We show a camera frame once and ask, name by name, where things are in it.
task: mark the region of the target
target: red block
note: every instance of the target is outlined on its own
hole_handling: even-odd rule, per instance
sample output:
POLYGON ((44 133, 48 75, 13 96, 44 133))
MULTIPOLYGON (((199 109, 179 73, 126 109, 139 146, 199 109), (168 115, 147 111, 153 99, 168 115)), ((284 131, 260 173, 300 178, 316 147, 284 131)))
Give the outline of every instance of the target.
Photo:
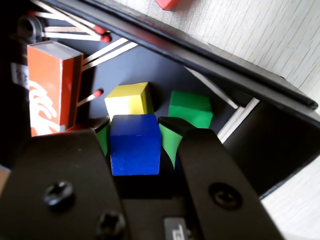
POLYGON ((172 10, 179 0, 155 0, 163 10, 172 10))

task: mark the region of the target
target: wooden block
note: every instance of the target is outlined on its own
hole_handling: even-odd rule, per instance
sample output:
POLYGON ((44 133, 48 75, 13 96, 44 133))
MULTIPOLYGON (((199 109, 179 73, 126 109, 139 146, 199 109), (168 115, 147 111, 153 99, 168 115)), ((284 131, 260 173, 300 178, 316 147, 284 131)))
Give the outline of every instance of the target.
POLYGON ((213 117, 210 99, 199 94, 173 91, 168 116, 181 118, 197 128, 207 129, 213 117))
POLYGON ((155 115, 115 115, 109 141, 112 175, 159 174, 161 132, 155 115))
POLYGON ((163 10, 172 10, 179 0, 155 0, 163 10))
POLYGON ((114 115, 154 113, 147 82, 117 86, 104 101, 111 119, 114 115))

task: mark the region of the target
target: yellow cube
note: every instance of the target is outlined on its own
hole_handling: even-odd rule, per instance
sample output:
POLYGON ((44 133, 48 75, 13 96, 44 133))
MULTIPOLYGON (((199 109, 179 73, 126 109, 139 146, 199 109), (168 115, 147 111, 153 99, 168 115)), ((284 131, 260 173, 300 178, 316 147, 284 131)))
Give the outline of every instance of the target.
POLYGON ((148 82, 119 85, 104 101, 111 120, 114 115, 154 113, 148 82))

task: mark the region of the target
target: label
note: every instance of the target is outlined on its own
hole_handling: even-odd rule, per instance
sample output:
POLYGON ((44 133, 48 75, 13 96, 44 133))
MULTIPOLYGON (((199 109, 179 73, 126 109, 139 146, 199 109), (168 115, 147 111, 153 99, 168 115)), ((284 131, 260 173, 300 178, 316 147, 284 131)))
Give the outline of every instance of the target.
POLYGON ((11 62, 11 76, 14 84, 20 85, 29 90, 28 66, 11 62))
POLYGON ((166 217, 164 219, 166 240, 188 240, 186 221, 182 217, 166 217))

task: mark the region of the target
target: black metal frame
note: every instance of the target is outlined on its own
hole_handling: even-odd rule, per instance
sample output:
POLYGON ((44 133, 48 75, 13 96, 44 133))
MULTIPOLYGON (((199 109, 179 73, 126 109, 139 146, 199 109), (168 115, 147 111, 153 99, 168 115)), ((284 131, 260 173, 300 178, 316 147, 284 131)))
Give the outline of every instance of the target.
POLYGON ((45 0, 55 7, 104 27, 139 45, 172 59, 208 77, 226 81, 235 88, 270 103, 320 128, 318 104, 290 83, 250 63, 226 56, 225 52, 209 52, 209 48, 180 31, 111 1, 45 0))
MULTIPOLYGON (((180 128, 178 121, 164 122, 180 128)), ((188 129, 180 131, 184 136, 174 178, 162 182, 165 188, 174 186, 174 191, 154 199, 140 198, 139 193, 134 199, 121 198, 107 164, 110 159, 104 158, 93 129, 33 137, 20 153, 0 199, 0 238, 171 240, 168 232, 173 229, 167 219, 182 219, 197 240, 282 240, 216 134, 188 129), (67 188, 52 193, 60 183, 67 188), (48 194, 50 200, 58 200, 53 206, 48 194)), ((150 176, 141 177, 161 191, 150 176)), ((137 192, 141 188, 124 187, 137 192)))

